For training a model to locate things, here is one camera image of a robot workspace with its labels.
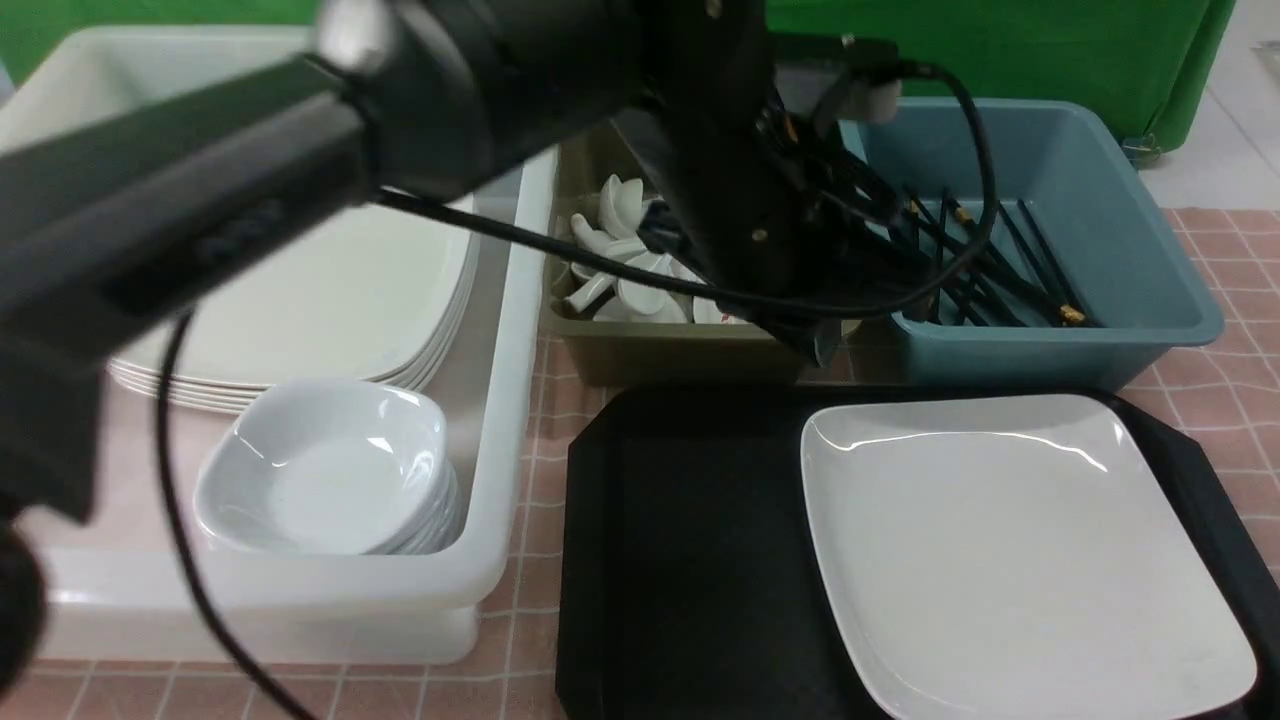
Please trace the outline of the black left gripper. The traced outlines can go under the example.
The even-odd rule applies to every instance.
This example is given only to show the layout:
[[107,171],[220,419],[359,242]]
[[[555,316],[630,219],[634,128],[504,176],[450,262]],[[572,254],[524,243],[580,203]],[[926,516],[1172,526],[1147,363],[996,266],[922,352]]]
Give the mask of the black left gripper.
[[855,96],[893,111],[913,70],[887,38],[639,35],[614,124],[684,232],[672,255],[716,306],[823,365],[846,320],[919,301],[922,265],[872,232],[902,215],[840,140]]

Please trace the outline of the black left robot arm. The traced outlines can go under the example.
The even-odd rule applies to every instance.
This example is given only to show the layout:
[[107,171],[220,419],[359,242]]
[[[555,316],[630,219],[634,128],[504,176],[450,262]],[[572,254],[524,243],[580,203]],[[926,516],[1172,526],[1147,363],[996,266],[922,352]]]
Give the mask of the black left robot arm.
[[365,202],[553,252],[449,204],[612,119],[687,237],[710,296],[813,363],[844,319],[928,281],[832,208],[899,205],[835,138],[858,81],[918,69],[841,53],[815,109],[776,90],[760,1],[328,1],[308,50],[3,155],[3,689],[29,666],[44,575],[13,527],[86,521],[105,361],[339,211]]

